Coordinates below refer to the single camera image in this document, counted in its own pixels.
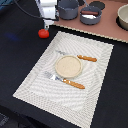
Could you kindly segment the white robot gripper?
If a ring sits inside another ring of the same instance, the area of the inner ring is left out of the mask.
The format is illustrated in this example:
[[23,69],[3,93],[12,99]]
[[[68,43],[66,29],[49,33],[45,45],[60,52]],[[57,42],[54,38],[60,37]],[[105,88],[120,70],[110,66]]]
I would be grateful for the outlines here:
[[35,0],[35,2],[44,21],[44,29],[48,30],[49,26],[59,18],[57,0]]

